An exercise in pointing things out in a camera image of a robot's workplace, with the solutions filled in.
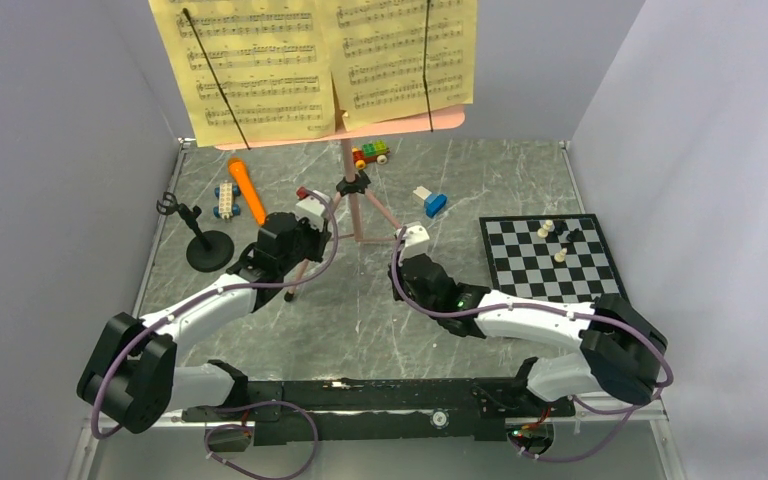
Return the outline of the black microphone stand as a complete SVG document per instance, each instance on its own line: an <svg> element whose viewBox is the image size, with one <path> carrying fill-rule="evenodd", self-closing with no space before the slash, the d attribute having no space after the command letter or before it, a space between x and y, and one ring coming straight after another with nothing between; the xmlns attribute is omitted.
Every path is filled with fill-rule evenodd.
<svg viewBox="0 0 768 480"><path fill-rule="evenodd" d="M156 202L156 209L163 216L177 214L193 233L194 238L186 248L186 261L196 271L209 273L226 266L234 254L234 242L231 237L218 230L205 231L199 226L198 219L202 209L181 203L170 191L163 193Z"/></svg>

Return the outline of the pink music stand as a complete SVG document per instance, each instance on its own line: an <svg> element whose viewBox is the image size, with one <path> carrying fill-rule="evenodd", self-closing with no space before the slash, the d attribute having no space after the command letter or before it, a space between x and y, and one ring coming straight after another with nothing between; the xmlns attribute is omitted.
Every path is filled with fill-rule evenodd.
<svg viewBox="0 0 768 480"><path fill-rule="evenodd" d="M463 105L456 105L442 108L430 113L402 117L387 121L382 121L363 126L355 130L347 130L344 126L337 128L336 132L315 139L284 139L284 140L266 140L250 142L252 148L263 148L283 145L293 145L312 142L338 141L341 146L341 158L343 163L343 177L345 182L350 185L347 202L352 220L352 231L342 234L340 239L351 239L357 244L384 244L387 238L365 237L362 230L362 216L359 199L366 198L367 201L378 210L378 212L395 228L399 228L401 223L393 214L383 205L375 196L370 188L364 192L356 190L355 186L359 184L358 177L360 171L356 169L352 156L352 141L359 137L376 137L396 134L410 134L422 132L445 131L461 126L465 121L465 111Z"/></svg>

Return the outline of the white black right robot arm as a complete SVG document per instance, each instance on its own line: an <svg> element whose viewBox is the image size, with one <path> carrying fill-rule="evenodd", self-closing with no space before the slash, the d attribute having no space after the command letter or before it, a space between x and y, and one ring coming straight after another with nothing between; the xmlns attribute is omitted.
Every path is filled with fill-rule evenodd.
<svg viewBox="0 0 768 480"><path fill-rule="evenodd" d="M536 415L550 402L604 392L634 406L673 384L666 337L619 294L584 303L525 299L460 283L422 254L389 266L394 297L459 337L528 340L567 355L525 361L511 390L514 407Z"/></svg>

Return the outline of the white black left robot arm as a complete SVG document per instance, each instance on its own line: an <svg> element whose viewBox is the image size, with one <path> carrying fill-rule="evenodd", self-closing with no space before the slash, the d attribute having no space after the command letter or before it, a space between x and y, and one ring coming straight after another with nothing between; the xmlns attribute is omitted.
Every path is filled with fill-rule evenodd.
<svg viewBox="0 0 768 480"><path fill-rule="evenodd" d="M134 434L191 407L210 408L224 420L239 417L250 398L247 375L221 360L180 367L179 356L291 288L285 278L298 265L328 268L336 226L330 207L270 214L257 240L204 289L142 318L122 312L108 320L77 384L78 397L91 407L94 436L107 435L101 416Z"/></svg>

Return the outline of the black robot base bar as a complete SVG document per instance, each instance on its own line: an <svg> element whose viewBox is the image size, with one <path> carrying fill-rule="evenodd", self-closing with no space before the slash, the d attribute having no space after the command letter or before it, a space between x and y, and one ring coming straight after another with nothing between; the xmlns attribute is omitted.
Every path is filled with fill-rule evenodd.
<svg viewBox="0 0 768 480"><path fill-rule="evenodd" d="M246 419L257 446L290 442L470 437L503 441L510 428L572 418L567 399L542 404L513 378L252 381Z"/></svg>

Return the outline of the yellow sheet music page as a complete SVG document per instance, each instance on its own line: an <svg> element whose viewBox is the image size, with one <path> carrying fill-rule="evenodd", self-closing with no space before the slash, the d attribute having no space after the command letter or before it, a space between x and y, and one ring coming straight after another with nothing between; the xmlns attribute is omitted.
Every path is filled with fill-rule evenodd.
<svg viewBox="0 0 768 480"><path fill-rule="evenodd" d="M347 130L472 103L477 2L319 1L316 7Z"/></svg>
<svg viewBox="0 0 768 480"><path fill-rule="evenodd" d="M316 2L152 1L149 7L200 145L335 132Z"/></svg>

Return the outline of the orange toy microphone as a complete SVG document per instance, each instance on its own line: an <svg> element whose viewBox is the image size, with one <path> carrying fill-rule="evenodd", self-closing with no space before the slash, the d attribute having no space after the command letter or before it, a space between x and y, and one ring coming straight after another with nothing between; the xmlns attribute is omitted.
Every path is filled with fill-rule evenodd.
<svg viewBox="0 0 768 480"><path fill-rule="evenodd" d="M228 161L228 171L236 182L254 220L259 226L262 226L266 221L267 213L249 176L246 164L241 158L232 156Z"/></svg>

